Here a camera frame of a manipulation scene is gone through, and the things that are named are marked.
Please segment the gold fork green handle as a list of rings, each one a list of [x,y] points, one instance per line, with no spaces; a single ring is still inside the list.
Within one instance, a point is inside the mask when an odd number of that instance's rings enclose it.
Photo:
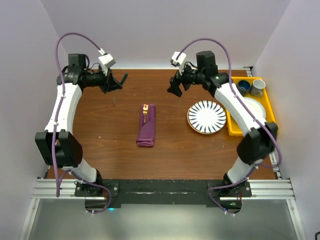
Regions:
[[[148,110],[149,110],[149,105],[148,104],[144,104],[142,107],[142,113],[143,113],[143,123],[146,123],[146,118],[148,115]]]

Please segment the purple cloth napkin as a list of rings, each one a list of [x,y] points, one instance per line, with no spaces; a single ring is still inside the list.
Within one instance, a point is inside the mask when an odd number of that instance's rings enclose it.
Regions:
[[[156,138],[156,106],[148,104],[144,114],[144,104],[140,108],[139,130],[136,143],[139,147],[153,147]]]

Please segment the gold spoon green handle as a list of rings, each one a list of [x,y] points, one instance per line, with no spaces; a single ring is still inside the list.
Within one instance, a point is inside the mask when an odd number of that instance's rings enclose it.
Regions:
[[[119,83],[121,87],[123,87],[128,75],[129,74],[127,72],[123,75],[123,78],[122,78],[121,82]]]

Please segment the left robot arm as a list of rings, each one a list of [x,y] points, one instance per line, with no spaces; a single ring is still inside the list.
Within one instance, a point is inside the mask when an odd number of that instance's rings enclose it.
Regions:
[[[35,143],[44,162],[53,167],[57,195],[66,174],[77,177],[80,189],[91,196],[105,193],[99,171],[84,159],[83,148],[73,135],[77,105],[85,88],[98,87],[107,93],[123,87],[124,81],[117,81],[111,70],[115,59],[103,51],[100,54],[97,72],[89,68],[88,56],[80,53],[69,54],[67,66],[58,67],[60,73],[52,115],[44,131],[35,134]]]

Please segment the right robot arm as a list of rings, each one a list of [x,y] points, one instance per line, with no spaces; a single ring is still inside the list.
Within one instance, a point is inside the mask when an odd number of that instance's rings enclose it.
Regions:
[[[208,189],[209,193],[219,191],[233,197],[241,190],[263,159],[274,151],[278,126],[275,122],[267,122],[250,111],[231,76],[226,72],[218,71],[212,51],[198,52],[196,60],[197,67],[192,69],[187,64],[185,53],[174,52],[170,63],[178,70],[170,79],[170,87],[167,91],[181,97],[180,86],[188,90],[191,85],[201,85],[224,106],[239,126],[243,139],[236,149],[237,159],[224,175],[223,184]]]

